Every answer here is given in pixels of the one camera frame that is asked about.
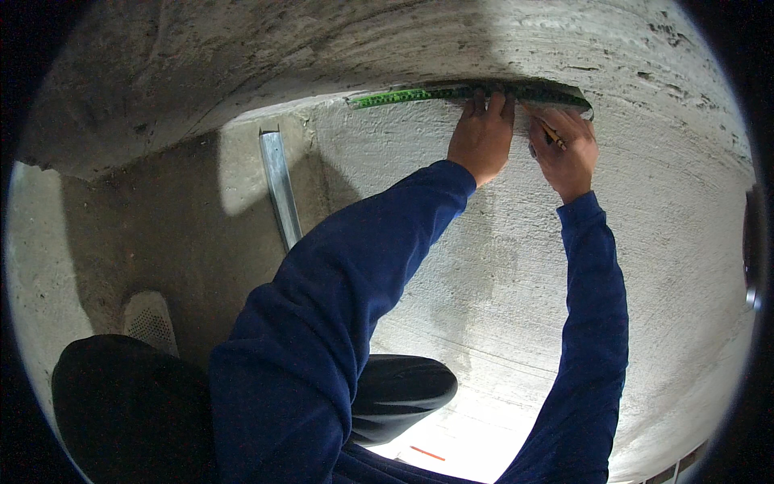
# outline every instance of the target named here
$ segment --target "blue long sleeve shirt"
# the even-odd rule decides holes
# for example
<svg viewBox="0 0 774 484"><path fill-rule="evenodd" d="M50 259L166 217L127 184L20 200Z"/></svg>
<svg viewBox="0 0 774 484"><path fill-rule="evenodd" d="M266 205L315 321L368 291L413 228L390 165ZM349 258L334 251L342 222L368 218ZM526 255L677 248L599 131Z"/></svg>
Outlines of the blue long sleeve shirt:
<svg viewBox="0 0 774 484"><path fill-rule="evenodd" d="M379 318L475 192L442 160L326 218L254 289L210 359L221 482L468 482L347 444ZM606 482L628 358L615 242L593 192L558 209L567 253L559 372L498 482Z"/></svg>

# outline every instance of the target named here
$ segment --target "leg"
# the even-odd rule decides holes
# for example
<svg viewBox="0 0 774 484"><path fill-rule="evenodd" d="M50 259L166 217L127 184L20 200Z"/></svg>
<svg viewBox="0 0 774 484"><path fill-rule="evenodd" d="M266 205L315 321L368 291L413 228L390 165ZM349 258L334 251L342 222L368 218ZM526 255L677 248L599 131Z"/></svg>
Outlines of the leg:
<svg viewBox="0 0 774 484"><path fill-rule="evenodd" d="M449 403L456 392L457 378L434 359L370 355L352 404L350 440L386 444Z"/></svg>
<svg viewBox="0 0 774 484"><path fill-rule="evenodd" d="M124 335L70 343L54 368L62 440L96 482L210 482L207 376Z"/></svg>

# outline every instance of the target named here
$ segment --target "hand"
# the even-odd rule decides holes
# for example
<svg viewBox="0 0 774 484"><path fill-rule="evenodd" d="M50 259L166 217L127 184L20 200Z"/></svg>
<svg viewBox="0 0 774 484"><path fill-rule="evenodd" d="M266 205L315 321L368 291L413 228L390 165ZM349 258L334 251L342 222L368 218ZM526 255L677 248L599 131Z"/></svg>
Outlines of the hand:
<svg viewBox="0 0 774 484"><path fill-rule="evenodd" d="M513 96L501 92L492 93L487 109L481 89L465 103L446 158L471 172L476 188L495 178L508 162L514 109Z"/></svg>
<svg viewBox="0 0 774 484"><path fill-rule="evenodd" d="M543 176L566 205L591 191L591 174L597 164L599 148L594 126L573 110L527 108L529 141ZM567 151L548 143L543 120L564 141Z"/></svg>

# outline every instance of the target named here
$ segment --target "right hand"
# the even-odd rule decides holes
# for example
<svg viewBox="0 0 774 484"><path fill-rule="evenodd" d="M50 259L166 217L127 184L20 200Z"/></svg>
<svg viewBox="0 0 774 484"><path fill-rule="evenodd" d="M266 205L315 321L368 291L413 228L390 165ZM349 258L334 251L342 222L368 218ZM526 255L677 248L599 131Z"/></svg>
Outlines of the right hand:
<svg viewBox="0 0 774 484"><path fill-rule="evenodd" d="M591 174L599 157L594 126L573 110L527 108L529 141L551 187L566 205L591 191ZM564 141L567 151L546 141L543 120Z"/></svg>

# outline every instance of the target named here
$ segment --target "sneaker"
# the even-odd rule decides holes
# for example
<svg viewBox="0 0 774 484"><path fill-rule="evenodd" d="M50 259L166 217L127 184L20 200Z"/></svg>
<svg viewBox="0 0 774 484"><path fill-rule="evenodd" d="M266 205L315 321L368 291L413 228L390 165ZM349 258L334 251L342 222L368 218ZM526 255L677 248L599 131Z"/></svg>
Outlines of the sneaker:
<svg viewBox="0 0 774 484"><path fill-rule="evenodd" d="M172 356L177 354L170 312L161 293L137 293L124 307L124 334Z"/></svg>

